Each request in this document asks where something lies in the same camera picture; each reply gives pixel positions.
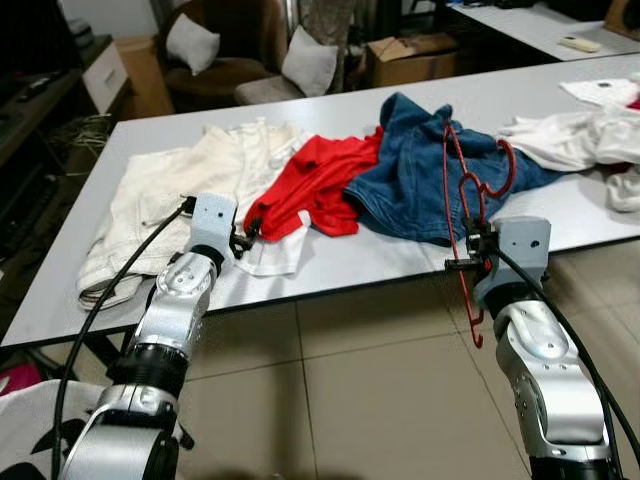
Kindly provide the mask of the red clothes hanger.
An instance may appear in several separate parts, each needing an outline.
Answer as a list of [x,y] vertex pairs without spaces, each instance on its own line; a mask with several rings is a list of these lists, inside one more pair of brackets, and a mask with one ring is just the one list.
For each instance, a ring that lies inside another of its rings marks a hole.
[[[484,198],[499,198],[502,195],[506,195],[509,189],[511,189],[512,184],[515,183],[515,178],[517,175],[515,151],[513,151],[513,148],[506,140],[498,140],[497,143],[500,147],[502,147],[502,150],[506,152],[508,160],[508,175],[506,178],[506,182],[503,183],[502,187],[500,187],[499,189],[493,189],[490,184],[480,182],[480,179],[477,178],[477,175],[474,172],[471,172],[470,169],[468,169],[465,151],[462,150],[460,137],[458,137],[456,128],[453,127],[452,119],[447,118],[444,120],[442,132],[442,192],[445,205],[445,229],[447,229],[449,241],[451,241],[451,250],[453,253],[453,259],[445,260],[445,268],[447,268],[448,270],[457,271],[458,280],[460,280],[460,287],[463,294],[463,306],[465,306],[465,312],[468,319],[468,328],[470,328],[471,339],[477,349],[483,348],[484,342],[483,334],[481,334],[480,330],[477,329],[477,326],[483,324],[483,311],[480,310],[479,314],[475,314],[474,310],[472,310],[474,302],[472,302],[470,289],[468,289],[467,287],[465,271],[475,269],[483,270],[484,268],[489,268],[490,262],[488,260],[461,259],[460,251],[458,251],[457,236],[456,234],[454,234],[453,228],[451,191],[453,191],[454,189],[454,191],[456,191],[458,195],[461,196],[460,205],[463,209],[463,219],[466,220],[467,216],[470,215],[470,210],[468,210],[465,182],[466,180],[470,180],[470,182],[475,186],[477,195],[480,196],[479,207],[477,207],[477,209],[479,209],[479,221],[480,223],[484,223],[486,211]],[[462,172],[460,182],[458,182],[454,187],[451,187],[451,180],[449,180],[449,165],[451,165],[449,164],[449,160],[451,160],[451,152],[453,152],[453,154],[456,154],[457,164],[458,166],[460,166],[460,170]]]

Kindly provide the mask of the white remote control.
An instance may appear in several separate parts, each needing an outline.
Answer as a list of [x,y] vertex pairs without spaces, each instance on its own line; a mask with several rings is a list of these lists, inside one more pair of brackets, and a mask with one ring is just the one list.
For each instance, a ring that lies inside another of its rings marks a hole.
[[558,41],[558,45],[579,52],[599,52],[602,50],[602,45],[599,42],[579,36],[564,36]]

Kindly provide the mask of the open brown cardboard box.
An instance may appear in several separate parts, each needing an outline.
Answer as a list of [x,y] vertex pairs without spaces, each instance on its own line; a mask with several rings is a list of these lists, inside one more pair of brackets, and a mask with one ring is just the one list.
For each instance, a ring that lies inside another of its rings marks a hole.
[[454,76],[460,45],[447,33],[387,37],[367,45],[372,87],[396,86]]

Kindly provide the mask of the grey pillow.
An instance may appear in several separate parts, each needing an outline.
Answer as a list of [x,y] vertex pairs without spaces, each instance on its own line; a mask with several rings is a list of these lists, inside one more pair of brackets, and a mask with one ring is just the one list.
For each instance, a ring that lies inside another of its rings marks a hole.
[[298,26],[291,36],[282,74],[306,97],[323,96],[337,72],[338,52],[338,46],[320,44],[305,27]]

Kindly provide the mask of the red polo shirt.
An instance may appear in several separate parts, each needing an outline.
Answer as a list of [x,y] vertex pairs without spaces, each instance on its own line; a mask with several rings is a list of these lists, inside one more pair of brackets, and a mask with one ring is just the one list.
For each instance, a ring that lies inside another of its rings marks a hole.
[[292,156],[264,195],[248,207],[246,220],[262,218],[261,239],[283,241],[301,228],[301,212],[325,236],[353,236],[358,214],[346,200],[346,187],[357,175],[378,164],[383,128],[365,137],[328,140],[314,136]]

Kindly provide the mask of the white storage unit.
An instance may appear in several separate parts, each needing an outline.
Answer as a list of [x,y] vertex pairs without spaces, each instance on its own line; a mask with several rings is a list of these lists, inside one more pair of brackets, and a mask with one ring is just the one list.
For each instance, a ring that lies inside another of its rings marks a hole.
[[84,58],[83,83],[97,113],[109,114],[129,79],[122,55],[110,36],[93,41]]

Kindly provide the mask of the wooden speaker box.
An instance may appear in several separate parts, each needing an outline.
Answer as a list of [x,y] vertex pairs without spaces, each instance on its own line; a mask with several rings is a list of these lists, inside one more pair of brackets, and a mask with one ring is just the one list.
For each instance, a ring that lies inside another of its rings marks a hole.
[[604,27],[631,40],[640,40],[640,0],[611,0]]

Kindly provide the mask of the crumpled white garment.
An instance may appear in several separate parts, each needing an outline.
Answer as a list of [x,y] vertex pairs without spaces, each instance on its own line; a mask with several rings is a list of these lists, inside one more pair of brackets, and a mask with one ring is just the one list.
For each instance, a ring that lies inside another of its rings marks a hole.
[[497,137],[553,172],[625,166],[605,179],[608,206],[617,212],[640,210],[640,111],[604,106],[544,118],[517,116]]

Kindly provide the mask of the small white cloth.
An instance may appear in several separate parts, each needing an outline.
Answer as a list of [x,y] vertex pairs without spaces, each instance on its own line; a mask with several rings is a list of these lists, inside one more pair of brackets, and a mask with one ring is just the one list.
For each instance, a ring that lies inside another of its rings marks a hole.
[[250,248],[236,260],[237,268],[252,276],[279,276],[296,273],[305,250],[310,224],[303,223],[279,242],[253,239]]

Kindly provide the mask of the white pillow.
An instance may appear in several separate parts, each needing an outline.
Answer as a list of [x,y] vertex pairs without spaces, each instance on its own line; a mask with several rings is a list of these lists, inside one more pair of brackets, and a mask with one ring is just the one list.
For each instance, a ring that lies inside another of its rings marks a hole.
[[218,58],[221,36],[179,14],[165,40],[169,58],[183,61],[192,76],[200,76]]

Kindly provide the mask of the flat white labelled cloth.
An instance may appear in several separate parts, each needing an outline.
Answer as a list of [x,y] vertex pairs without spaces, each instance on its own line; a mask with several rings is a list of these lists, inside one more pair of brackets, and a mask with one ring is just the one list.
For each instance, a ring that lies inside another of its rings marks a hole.
[[625,108],[640,93],[640,84],[632,79],[589,79],[562,82],[559,87],[575,99],[596,106]]

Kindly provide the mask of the cream trousers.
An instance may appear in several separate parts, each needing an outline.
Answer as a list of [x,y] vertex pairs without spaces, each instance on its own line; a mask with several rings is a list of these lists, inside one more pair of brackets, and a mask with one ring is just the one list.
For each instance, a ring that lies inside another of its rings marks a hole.
[[[234,225],[236,233],[241,233],[248,207],[268,191],[312,137],[296,125],[268,124],[259,118],[230,129],[207,125],[195,146],[132,156],[110,202],[108,219],[79,270],[79,306],[87,311],[95,305],[138,244],[188,196],[211,192],[233,198],[237,202]],[[104,308],[132,297],[145,276],[159,274],[174,253],[184,250],[188,238],[189,219],[175,219],[134,261],[108,294]]]

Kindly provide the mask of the blue denim jeans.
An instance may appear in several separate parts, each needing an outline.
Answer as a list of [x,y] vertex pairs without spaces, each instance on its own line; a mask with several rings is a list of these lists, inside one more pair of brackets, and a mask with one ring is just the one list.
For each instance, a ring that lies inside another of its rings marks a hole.
[[[497,138],[471,131],[453,118],[452,106],[443,105],[428,111],[403,93],[393,93],[380,110],[384,136],[378,152],[378,164],[357,175],[346,187],[346,193],[358,205],[358,218],[376,233],[384,236],[449,246],[445,229],[445,205],[442,192],[442,132],[444,120],[451,118],[460,137],[468,169],[480,182],[499,189],[506,182],[508,160]],[[539,166],[529,155],[513,148],[517,175],[511,189],[499,198],[485,197],[485,219],[515,193],[536,189],[556,182],[561,173]],[[462,177],[457,156],[451,152],[449,180],[456,186]],[[479,214],[480,196],[474,184],[465,182],[468,210],[472,218]],[[465,236],[461,196],[451,191],[454,234]]]

